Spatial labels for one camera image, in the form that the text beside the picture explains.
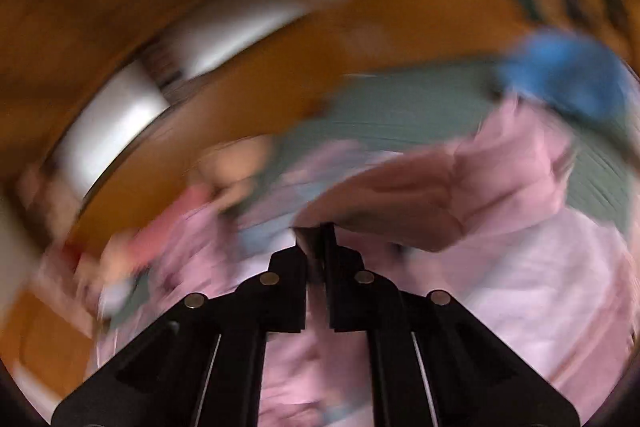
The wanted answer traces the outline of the pink black hooded jacket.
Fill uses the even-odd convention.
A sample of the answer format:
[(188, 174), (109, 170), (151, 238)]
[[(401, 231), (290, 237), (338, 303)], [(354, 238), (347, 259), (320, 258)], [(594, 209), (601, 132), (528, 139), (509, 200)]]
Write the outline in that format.
[(191, 291), (233, 291), (296, 228), (328, 221), (404, 291), (449, 291), (588, 421), (629, 358), (637, 280), (616, 226), (567, 205), (572, 169), (565, 124), (507, 98), (477, 132), (407, 153), (324, 143), (239, 216), (186, 191), (132, 241), (152, 265), (150, 297), (94, 361)]

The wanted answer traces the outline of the green bed mat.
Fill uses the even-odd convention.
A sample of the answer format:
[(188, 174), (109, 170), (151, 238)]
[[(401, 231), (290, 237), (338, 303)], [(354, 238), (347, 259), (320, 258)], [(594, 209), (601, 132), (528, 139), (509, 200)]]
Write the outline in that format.
[[(282, 173), (324, 142), (355, 140), (368, 150), (408, 150), (471, 134), (494, 107), (496, 82), (495, 62), (485, 57), (348, 80), (319, 117), (278, 136), (250, 200), (257, 202)], [(577, 155), (568, 205), (629, 234), (634, 175), (616, 147), (627, 139), (627, 116), (601, 126), (573, 120), (570, 127)]]

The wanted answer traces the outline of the blue object on bed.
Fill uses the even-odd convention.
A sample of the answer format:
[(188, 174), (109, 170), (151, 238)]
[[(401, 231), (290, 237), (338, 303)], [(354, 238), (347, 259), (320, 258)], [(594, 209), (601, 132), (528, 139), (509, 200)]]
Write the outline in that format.
[(625, 63), (586, 35), (534, 31), (501, 59), (497, 75), (504, 89), (573, 117), (605, 122), (626, 108)]

